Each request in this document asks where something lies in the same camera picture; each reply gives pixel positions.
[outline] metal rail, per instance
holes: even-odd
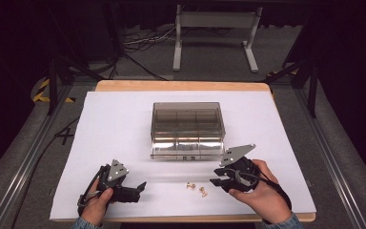
[[[31,147],[26,154],[19,170],[17,171],[16,175],[14,176],[13,180],[10,183],[10,187],[8,191],[2,198],[0,202],[0,228],[2,228],[3,223],[5,222],[10,209],[12,208],[14,202],[16,201],[17,197],[19,196],[20,192],[22,191],[23,185],[25,184],[26,180],[28,179],[33,165],[37,162],[40,154],[42,153],[42,143],[50,130],[52,122],[56,119],[60,108],[64,101],[66,100],[69,92],[71,90],[71,86],[64,86],[59,95],[59,102],[56,109],[52,112],[51,115],[47,115],[43,121],[43,124],[40,127]]]
[[[308,110],[308,103],[305,94],[302,92],[301,89],[295,89],[295,95],[300,103],[303,112],[308,117],[308,121],[314,130],[315,136],[319,142],[321,148],[321,155],[323,160],[328,168],[329,174],[332,177],[332,180],[335,184],[337,192],[343,202],[343,205],[349,215],[349,218],[354,226],[354,228],[366,228],[366,222],[364,217],[361,215],[361,211],[359,210],[355,198],[350,190],[349,184],[347,183],[346,179],[342,175],[340,168],[336,163],[336,159],[334,154],[332,153],[331,148],[329,147],[328,142],[322,130],[320,129],[319,123],[315,118],[312,118],[309,110]]]

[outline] sleeve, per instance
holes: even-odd
[[[79,217],[78,219],[76,219],[76,222],[72,225],[71,229],[99,229],[99,228],[100,227],[95,226]]]
[[[266,229],[302,229],[304,228],[298,217],[293,213],[290,218],[277,224],[266,224],[264,223],[264,228]]]

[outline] person's left hand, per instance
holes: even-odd
[[[98,183],[99,179],[97,179],[91,186],[91,189],[89,190],[90,193],[96,191]],[[113,192],[112,188],[108,188],[106,191],[102,193],[100,198],[98,197],[91,198],[88,204],[86,205],[81,217],[93,225],[100,226],[101,221],[106,214],[106,208],[107,208],[106,205],[108,204],[110,198],[112,197],[112,192]]]

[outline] table edge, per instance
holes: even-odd
[[[203,82],[203,81],[151,81],[151,80],[102,80],[96,92],[124,91],[269,91],[265,83]]]

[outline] hand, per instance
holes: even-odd
[[[277,178],[267,167],[265,161],[254,159],[252,162],[269,180],[278,183]],[[237,200],[249,205],[258,215],[270,223],[285,221],[292,215],[284,198],[263,181],[259,181],[257,187],[251,193],[243,193],[235,189],[231,189],[229,193]]]
[[[91,189],[89,190],[90,193],[96,191],[98,183],[99,180],[97,179],[91,186]],[[100,198],[91,198],[88,202],[88,205],[85,207],[81,217],[93,225],[100,226],[100,223],[106,214],[107,204],[112,197],[112,192],[112,188],[108,188],[102,193]]]

